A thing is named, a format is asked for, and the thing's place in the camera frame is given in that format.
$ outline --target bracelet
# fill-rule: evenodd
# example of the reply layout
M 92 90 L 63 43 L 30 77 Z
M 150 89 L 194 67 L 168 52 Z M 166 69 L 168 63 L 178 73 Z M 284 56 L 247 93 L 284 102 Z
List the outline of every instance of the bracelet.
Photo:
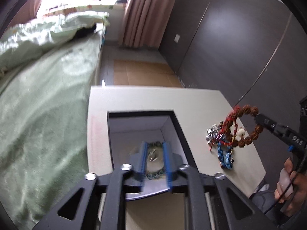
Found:
M 221 121 L 220 124 L 214 124 L 210 129 L 207 130 L 206 140 L 210 146 L 209 150 L 212 150 L 212 146 L 217 146 L 218 159 L 220 161 L 220 166 L 222 168 L 233 168 L 233 148 L 241 147 L 243 148 L 245 145 L 250 145 L 252 141 L 258 139 L 259 134 L 263 131 L 263 127 L 260 124 L 255 126 L 254 131 L 250 136 L 244 138 L 246 130 L 240 128 L 238 130 L 237 118 L 245 115 L 251 115 L 256 117 L 259 113 L 257 107 L 245 105 L 240 108 L 236 106 L 232 112 L 229 113 L 225 121 Z M 231 134 L 230 127 L 234 124 L 234 133 Z M 223 147 L 226 147 L 226 154 L 224 155 Z

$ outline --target pink curtain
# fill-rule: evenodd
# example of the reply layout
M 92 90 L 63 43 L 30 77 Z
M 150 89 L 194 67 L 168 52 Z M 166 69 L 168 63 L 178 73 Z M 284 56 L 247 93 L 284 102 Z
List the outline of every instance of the pink curtain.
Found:
M 128 0 L 119 45 L 158 48 L 175 0 Z

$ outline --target green blanket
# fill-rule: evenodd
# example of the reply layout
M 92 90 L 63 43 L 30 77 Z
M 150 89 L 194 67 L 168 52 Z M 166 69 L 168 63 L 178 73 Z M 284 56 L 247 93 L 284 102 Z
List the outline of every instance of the green blanket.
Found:
M 0 79 L 0 201 L 20 230 L 88 172 L 87 107 L 100 47 L 101 35 L 91 34 Z

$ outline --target white box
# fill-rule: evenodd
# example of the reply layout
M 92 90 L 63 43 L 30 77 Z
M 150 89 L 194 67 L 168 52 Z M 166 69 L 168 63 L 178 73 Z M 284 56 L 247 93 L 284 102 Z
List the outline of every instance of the white box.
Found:
M 173 111 L 109 113 L 109 141 L 113 168 L 129 163 L 131 154 L 138 153 L 142 142 L 169 141 L 172 152 L 182 157 L 184 164 L 195 165 L 186 139 Z M 144 180 L 142 192 L 127 194 L 127 200 L 135 200 L 169 190 L 165 176 L 160 179 Z

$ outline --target gray wall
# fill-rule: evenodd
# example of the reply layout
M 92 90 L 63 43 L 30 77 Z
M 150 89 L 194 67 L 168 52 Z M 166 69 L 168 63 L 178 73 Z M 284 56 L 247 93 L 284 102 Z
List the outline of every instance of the gray wall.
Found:
M 277 0 L 176 0 L 160 52 L 186 87 L 220 90 L 234 105 L 268 62 L 289 15 Z M 181 36 L 178 43 L 176 34 Z M 240 105 L 255 105 L 298 131 L 299 100 L 307 95 L 306 49 L 307 35 L 292 17 L 271 64 Z M 252 118 L 242 122 L 249 132 L 254 129 Z M 276 187 L 289 156 L 287 146 L 267 131 L 254 144 L 266 180 Z

